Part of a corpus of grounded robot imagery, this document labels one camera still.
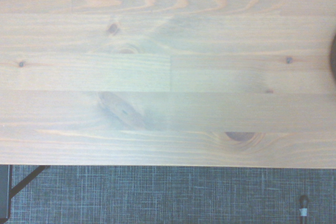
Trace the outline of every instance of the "wood knot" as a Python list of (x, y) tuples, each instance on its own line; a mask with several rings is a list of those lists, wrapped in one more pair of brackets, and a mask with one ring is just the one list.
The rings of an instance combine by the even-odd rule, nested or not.
[(232, 140), (236, 140), (239, 142), (247, 142), (255, 136), (255, 133), (253, 132), (226, 132), (226, 135), (230, 137)]
[(293, 63), (293, 58), (292, 58), (292, 57), (287, 57), (287, 58), (286, 58), (286, 63), (287, 63), (287, 64), (291, 64), (291, 63)]
[(129, 129), (145, 129), (143, 116), (129, 102), (111, 92), (99, 93), (99, 100), (102, 109), (113, 114)]
[(118, 31), (119, 31), (119, 25), (117, 23), (113, 23), (107, 30), (107, 32), (112, 35), (116, 35)]

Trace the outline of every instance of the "dark round object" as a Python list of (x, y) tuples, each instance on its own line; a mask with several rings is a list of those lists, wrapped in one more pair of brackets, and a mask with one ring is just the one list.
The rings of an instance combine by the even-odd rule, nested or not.
[(300, 208), (308, 208), (309, 199), (307, 195), (302, 195), (299, 199)]
[(336, 36), (331, 46), (331, 70), (336, 79)]

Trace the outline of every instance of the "gray carpet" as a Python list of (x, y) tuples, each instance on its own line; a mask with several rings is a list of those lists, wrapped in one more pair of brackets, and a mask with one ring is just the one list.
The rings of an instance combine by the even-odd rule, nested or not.
[[(13, 185), (36, 166), (14, 166)], [(336, 170), (52, 166), (12, 200), (7, 223), (336, 223)]]

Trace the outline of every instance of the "black metal table leg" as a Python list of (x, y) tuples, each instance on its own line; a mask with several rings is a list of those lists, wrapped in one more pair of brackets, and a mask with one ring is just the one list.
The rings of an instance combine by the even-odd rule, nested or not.
[(12, 188), (12, 165), (0, 165), (0, 224), (8, 221), (11, 216), (11, 199), (25, 188), (41, 172), (50, 167), (40, 165), (33, 170), (27, 177)]

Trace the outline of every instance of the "wooden table top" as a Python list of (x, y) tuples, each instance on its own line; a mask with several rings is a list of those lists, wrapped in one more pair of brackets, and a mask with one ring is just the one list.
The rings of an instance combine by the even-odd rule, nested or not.
[(0, 0), (0, 163), (336, 168), (336, 0)]

